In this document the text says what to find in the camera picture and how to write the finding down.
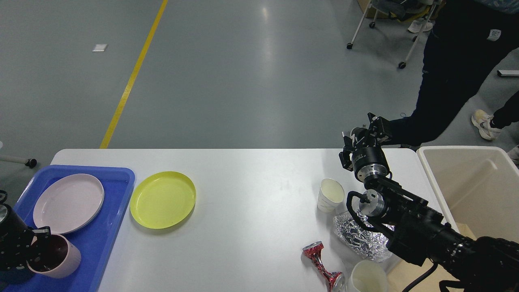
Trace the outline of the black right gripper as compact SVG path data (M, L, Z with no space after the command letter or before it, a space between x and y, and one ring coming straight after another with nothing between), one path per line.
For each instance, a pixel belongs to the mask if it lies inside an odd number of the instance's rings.
M342 168L353 171L360 182L367 182L374 177L388 177L390 174L381 148L393 138L390 122L371 112L367 116L369 125L365 138L353 140L350 135L343 136L344 147L339 152Z

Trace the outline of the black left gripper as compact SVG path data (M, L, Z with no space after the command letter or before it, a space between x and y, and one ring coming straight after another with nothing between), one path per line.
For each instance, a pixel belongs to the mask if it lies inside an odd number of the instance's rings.
M31 244L30 228L24 220L7 204L0 207L0 269L12 271L25 268L28 248L31 245L31 263L46 257L51 237L50 227L32 229L34 243Z

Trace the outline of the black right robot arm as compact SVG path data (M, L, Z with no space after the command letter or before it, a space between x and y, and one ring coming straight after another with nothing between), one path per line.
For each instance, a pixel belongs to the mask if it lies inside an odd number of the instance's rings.
M519 282L518 244L488 236L477 240L442 223L443 214L428 202L404 190L391 179L390 168L381 148L392 138L390 123L368 113L369 127L356 127L343 135L339 153L342 167L363 183L364 193L350 191L346 207L353 220L365 231L383 234L386 247L409 264L433 266L412 281L409 292L442 266L454 280L439 282L441 292L450 288L465 292L517 292Z

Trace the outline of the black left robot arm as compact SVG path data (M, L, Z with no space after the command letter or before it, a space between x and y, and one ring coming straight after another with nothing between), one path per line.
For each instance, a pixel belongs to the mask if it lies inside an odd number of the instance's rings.
M32 228L6 204L8 193L1 190L0 199L0 253L2 271L20 271L28 269L28 261L34 261L41 255L41 247L31 247L33 240L46 244L51 229L48 226Z

